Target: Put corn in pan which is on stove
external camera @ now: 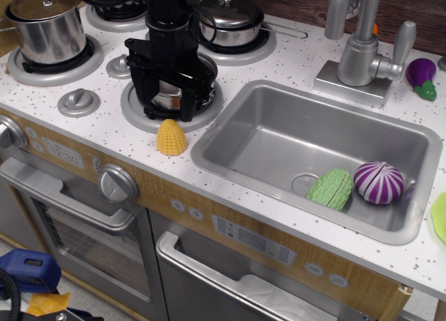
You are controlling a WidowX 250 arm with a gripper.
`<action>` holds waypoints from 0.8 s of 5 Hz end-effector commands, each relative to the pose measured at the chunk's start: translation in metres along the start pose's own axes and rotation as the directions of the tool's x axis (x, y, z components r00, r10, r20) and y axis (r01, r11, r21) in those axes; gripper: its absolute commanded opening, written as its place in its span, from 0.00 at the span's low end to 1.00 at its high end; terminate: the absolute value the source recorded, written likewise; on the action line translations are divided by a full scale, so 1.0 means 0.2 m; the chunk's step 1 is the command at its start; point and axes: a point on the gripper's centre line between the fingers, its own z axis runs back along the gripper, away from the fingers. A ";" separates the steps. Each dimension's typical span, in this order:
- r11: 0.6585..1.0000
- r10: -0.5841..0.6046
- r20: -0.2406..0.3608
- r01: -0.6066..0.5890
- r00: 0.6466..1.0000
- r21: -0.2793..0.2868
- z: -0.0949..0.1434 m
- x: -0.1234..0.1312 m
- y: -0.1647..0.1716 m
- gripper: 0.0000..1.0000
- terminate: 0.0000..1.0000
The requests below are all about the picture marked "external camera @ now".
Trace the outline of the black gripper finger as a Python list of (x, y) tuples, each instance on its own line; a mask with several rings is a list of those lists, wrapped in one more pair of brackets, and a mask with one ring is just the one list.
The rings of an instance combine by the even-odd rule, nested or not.
[(152, 102), (160, 92), (160, 80), (150, 71), (136, 66), (130, 67), (132, 82), (141, 102)]
[(182, 89), (182, 97), (180, 99), (180, 119), (183, 122), (190, 122), (194, 118), (197, 94), (197, 91), (190, 88)]

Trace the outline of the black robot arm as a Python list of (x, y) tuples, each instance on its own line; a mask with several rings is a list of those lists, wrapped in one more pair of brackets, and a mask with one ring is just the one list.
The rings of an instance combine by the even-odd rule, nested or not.
[(174, 118), (183, 122), (190, 122), (213, 98), (216, 72), (198, 56), (199, 1), (146, 0), (149, 38), (125, 41), (132, 83), (150, 119), (170, 117), (152, 101), (160, 92), (161, 81), (181, 90)]

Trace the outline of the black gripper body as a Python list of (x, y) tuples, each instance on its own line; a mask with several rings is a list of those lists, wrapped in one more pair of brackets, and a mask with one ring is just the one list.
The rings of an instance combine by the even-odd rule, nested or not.
[(159, 80), (179, 88), (206, 91), (215, 73), (198, 57), (199, 43), (192, 38), (155, 41), (129, 38), (128, 65), (150, 70)]

